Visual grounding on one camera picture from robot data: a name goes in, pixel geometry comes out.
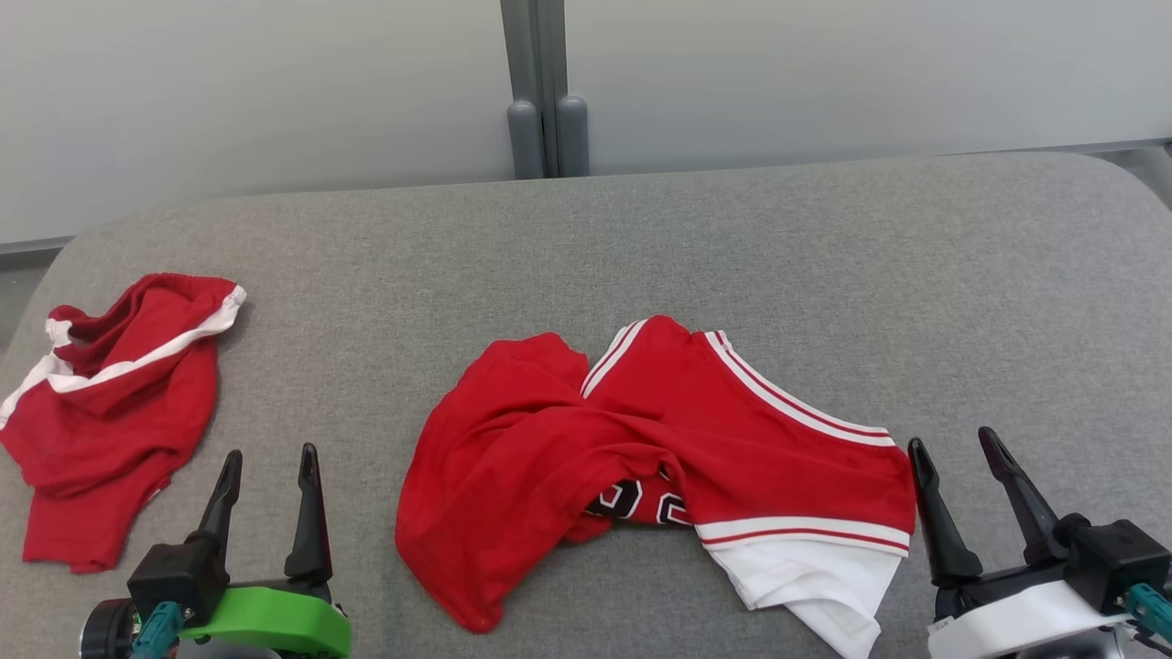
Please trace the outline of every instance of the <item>white wall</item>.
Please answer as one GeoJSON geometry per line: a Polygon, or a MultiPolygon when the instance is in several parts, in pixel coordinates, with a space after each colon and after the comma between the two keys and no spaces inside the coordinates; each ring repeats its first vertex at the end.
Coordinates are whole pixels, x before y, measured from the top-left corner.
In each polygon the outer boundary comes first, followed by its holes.
{"type": "Polygon", "coordinates": [[[0,0],[0,243],[211,196],[512,177],[495,1],[0,0]]]}
{"type": "Polygon", "coordinates": [[[593,174],[1172,136],[1167,0],[566,0],[593,174]]]}

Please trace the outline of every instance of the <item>gray table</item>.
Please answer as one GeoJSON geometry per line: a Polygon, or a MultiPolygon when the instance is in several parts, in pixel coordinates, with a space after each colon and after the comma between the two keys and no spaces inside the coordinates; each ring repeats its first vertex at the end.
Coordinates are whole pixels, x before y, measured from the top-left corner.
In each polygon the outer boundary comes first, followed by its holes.
{"type": "MultiPolygon", "coordinates": [[[[417,433],[491,340],[557,331],[597,358],[656,312],[728,331],[820,409],[925,437],[988,569],[1020,562],[1021,541],[981,424],[1059,514],[1126,516],[1172,543],[1170,257],[1172,216],[1138,181],[1048,154],[281,195],[101,226],[45,278],[0,390],[48,349],[54,305],[102,312],[161,270],[234,279],[248,303],[220,340],[209,435],[117,570],[22,564],[30,492],[0,460],[6,655],[70,655],[94,603],[124,592],[152,543],[195,525],[234,447],[245,483],[229,569],[279,575],[298,450],[313,441],[357,658],[831,657],[784,610],[745,611],[686,529],[622,528],[554,551],[489,636],[452,623],[396,555],[417,433]]],[[[875,657],[926,654],[932,598],[914,539],[875,657]]]]}

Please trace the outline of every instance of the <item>red jersey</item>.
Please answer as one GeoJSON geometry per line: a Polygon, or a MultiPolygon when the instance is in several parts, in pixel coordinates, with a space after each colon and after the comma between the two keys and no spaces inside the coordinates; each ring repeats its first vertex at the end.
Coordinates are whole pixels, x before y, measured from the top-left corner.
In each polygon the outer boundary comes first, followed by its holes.
{"type": "Polygon", "coordinates": [[[560,541],[614,517],[691,523],[750,609],[786,604],[861,657],[914,515],[886,432],[798,402],[722,333],[656,317],[593,368],[554,334],[490,346],[424,426],[395,541],[428,592],[486,632],[560,541]]]}

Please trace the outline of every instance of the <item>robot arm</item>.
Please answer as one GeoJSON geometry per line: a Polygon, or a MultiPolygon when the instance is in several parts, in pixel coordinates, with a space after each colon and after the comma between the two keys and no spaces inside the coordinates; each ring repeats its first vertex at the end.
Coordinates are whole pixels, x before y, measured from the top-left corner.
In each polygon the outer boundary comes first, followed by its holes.
{"type": "Polygon", "coordinates": [[[157,659],[176,647],[180,658],[349,654],[350,624],[329,593],[318,449],[301,449],[301,505],[284,579],[231,583],[224,568],[243,464],[239,450],[227,455],[199,528],[182,544],[146,552],[127,582],[130,598],[94,609],[82,630],[81,659],[157,659]]]}
{"type": "Polygon", "coordinates": [[[932,655],[1123,657],[1122,633],[1172,652],[1151,639],[1172,638],[1168,551],[1126,519],[1105,526],[1081,515],[1058,519],[996,433],[981,428],[979,439],[1026,539],[1026,565],[983,573],[945,505],[927,448],[913,439],[920,525],[939,589],[932,655]]]}

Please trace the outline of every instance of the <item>black number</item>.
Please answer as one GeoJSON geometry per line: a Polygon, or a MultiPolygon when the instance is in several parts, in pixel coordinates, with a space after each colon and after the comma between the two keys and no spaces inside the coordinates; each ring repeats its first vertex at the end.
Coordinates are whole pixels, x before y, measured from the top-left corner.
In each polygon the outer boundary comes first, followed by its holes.
{"type": "Polygon", "coordinates": [[[668,492],[660,497],[659,519],[660,524],[687,524],[688,511],[683,508],[683,500],[668,492]]]}
{"type": "Polygon", "coordinates": [[[639,481],[619,481],[611,489],[598,495],[598,498],[586,507],[587,512],[628,519],[643,498],[643,487],[639,481]]]}

